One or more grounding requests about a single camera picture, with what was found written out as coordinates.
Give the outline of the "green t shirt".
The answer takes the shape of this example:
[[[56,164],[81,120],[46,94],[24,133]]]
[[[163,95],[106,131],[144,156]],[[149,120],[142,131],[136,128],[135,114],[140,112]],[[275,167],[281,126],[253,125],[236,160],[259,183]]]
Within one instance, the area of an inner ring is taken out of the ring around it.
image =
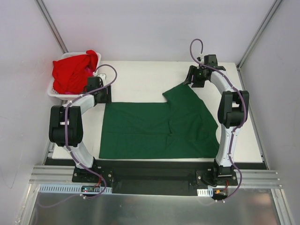
[[[203,100],[183,84],[163,97],[163,103],[107,104],[100,158],[214,158],[218,125]]]

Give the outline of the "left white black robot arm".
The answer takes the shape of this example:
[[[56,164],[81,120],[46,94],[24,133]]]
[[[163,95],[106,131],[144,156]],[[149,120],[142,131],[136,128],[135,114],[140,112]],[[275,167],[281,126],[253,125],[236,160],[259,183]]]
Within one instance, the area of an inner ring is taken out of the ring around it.
[[[105,84],[105,76],[88,77],[83,93],[66,105],[55,105],[50,110],[49,139],[65,149],[78,169],[84,169],[83,177],[88,182],[99,178],[94,168],[94,157],[83,143],[82,115],[97,104],[111,102],[111,86]]]

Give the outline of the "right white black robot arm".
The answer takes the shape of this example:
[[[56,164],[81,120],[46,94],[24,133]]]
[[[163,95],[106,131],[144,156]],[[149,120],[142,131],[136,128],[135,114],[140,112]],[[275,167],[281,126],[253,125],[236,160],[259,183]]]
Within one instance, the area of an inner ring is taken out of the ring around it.
[[[217,119],[221,125],[219,150],[213,167],[201,175],[200,181],[217,186],[236,176],[234,153],[237,136],[248,118],[249,92],[238,90],[227,77],[226,69],[218,65],[216,55],[196,59],[198,66],[190,66],[184,84],[202,88],[206,81],[214,84],[221,94]]]

